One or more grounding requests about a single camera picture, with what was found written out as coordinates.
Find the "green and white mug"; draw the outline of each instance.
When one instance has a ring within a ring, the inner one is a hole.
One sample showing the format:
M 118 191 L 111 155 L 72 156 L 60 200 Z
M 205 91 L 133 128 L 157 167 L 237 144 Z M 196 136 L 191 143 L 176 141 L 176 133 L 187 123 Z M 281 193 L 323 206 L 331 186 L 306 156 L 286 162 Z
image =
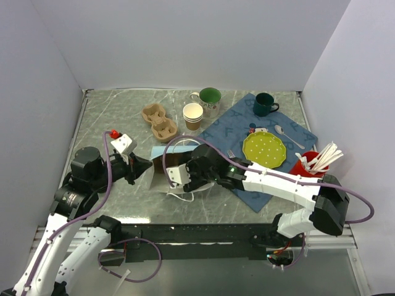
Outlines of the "green and white mug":
M 203 107 L 204 116 L 214 118 L 220 113 L 221 92 L 218 89 L 205 88 L 192 92 L 189 97 Z

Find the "cup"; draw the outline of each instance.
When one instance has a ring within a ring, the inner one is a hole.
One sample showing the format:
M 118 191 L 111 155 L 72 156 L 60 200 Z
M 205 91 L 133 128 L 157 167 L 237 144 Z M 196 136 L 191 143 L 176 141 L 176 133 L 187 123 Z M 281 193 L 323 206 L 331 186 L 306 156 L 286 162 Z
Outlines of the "cup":
M 200 128 L 203 118 L 203 107 L 197 103 L 185 105 L 183 109 L 183 116 L 186 127 L 191 131 L 196 131 L 198 128 Z
M 270 94 L 262 92 L 257 94 L 252 111 L 254 111 L 255 115 L 263 117 L 272 112 L 276 112 L 279 108 L 280 105 L 274 103 L 274 98 Z
M 307 162 L 310 162 L 311 160 L 314 159 L 318 155 L 318 152 L 316 151 L 307 151 L 304 152 L 303 156 L 306 156 Z M 325 173 L 317 173 L 315 175 L 310 174 L 310 172 L 306 171 L 306 169 L 303 167 L 302 162 L 300 159 L 297 160 L 297 163 L 295 166 L 292 168 L 292 170 L 289 171 L 291 175 L 301 175 L 302 177 L 310 177 L 310 178 L 321 178 Z
M 205 88 L 192 92 L 190 98 L 202 106 L 204 116 L 214 118 L 220 113 L 221 92 L 216 88 Z

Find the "mug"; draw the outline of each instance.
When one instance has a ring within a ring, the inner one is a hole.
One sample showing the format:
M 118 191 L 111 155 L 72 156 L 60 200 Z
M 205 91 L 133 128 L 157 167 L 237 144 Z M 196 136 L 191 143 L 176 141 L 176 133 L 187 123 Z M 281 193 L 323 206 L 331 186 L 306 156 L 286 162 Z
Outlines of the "mug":
M 252 111 L 254 111 L 255 115 L 263 117 L 272 112 L 276 112 L 279 108 L 280 105 L 274 103 L 274 98 L 270 94 L 262 92 L 257 94 Z
M 189 96 L 203 107 L 206 117 L 214 118 L 220 113 L 221 92 L 216 88 L 205 88 L 200 92 L 192 92 Z

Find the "cardboard cup holder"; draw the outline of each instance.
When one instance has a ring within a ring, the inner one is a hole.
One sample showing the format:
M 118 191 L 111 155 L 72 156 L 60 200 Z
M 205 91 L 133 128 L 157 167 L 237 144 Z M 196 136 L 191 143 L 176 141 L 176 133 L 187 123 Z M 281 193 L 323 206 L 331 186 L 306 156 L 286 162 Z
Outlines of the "cardboard cup holder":
M 155 103 L 145 106 L 141 115 L 147 123 L 151 124 L 151 131 L 158 141 L 166 143 L 176 136 L 177 125 L 166 117 L 166 110 L 162 105 Z

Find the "plate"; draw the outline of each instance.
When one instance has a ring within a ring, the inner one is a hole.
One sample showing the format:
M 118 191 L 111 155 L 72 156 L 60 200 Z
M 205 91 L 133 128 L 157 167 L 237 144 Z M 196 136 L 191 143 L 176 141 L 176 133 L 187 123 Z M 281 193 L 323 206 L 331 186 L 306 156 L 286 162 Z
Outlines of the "plate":
M 279 167 L 286 158 L 283 142 L 272 133 L 258 131 L 250 134 L 243 142 L 246 158 L 266 168 Z

